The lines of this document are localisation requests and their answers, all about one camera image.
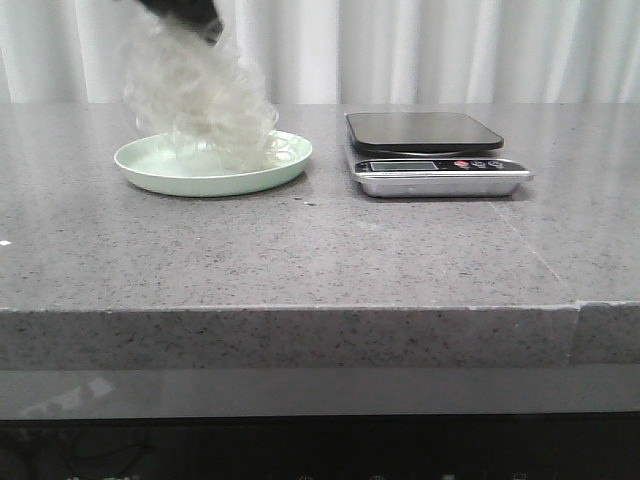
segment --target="light green plate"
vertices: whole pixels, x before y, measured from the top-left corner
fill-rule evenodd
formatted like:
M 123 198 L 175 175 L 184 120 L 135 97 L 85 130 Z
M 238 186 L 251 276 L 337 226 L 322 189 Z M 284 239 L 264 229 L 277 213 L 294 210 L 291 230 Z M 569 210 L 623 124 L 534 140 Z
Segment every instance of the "light green plate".
M 304 172 L 311 142 L 286 132 L 275 132 L 279 146 L 273 168 L 251 173 L 229 173 L 216 167 L 208 152 L 176 157 L 165 135 L 141 138 L 120 148 L 115 162 L 134 185 L 152 192 L 181 197 L 223 197 L 277 187 Z

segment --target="dark object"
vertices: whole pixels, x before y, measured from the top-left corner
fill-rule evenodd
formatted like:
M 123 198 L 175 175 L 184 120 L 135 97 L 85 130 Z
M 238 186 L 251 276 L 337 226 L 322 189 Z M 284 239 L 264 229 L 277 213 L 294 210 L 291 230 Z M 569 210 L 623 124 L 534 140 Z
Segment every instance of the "dark object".
M 637 412 L 0 421 L 0 478 L 638 480 L 639 448 Z
M 212 44 L 218 41 L 224 29 L 213 0 L 138 1 L 160 17 L 175 17 Z
M 460 113 L 353 113 L 347 124 L 356 150 L 366 154 L 493 150 L 504 139 Z

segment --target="white curtain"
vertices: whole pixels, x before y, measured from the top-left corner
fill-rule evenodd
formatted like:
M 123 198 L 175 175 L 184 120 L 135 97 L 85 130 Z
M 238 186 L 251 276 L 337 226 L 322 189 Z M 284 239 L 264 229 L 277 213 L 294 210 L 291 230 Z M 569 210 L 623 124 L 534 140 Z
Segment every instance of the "white curtain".
M 639 102 L 639 0 L 217 0 L 275 103 Z M 0 102 L 120 99 L 133 0 L 0 0 Z

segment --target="granite countertop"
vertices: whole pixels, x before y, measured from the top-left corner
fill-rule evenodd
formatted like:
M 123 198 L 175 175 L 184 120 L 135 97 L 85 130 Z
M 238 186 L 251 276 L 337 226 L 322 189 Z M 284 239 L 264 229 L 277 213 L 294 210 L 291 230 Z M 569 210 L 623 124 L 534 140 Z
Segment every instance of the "granite countertop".
M 640 106 L 411 108 L 473 116 L 535 180 L 373 199 L 343 116 L 385 108 L 281 106 L 305 174 L 172 198 L 113 164 L 120 106 L 0 106 L 0 369 L 640 363 Z

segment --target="kitchen scale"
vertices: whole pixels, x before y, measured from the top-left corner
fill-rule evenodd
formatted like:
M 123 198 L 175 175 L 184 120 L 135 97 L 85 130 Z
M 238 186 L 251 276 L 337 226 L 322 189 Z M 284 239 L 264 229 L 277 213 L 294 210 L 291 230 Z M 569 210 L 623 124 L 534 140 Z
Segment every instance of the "kitchen scale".
M 459 113 L 346 116 L 353 179 L 373 197 L 506 196 L 533 179 L 522 165 L 487 154 L 504 139 Z

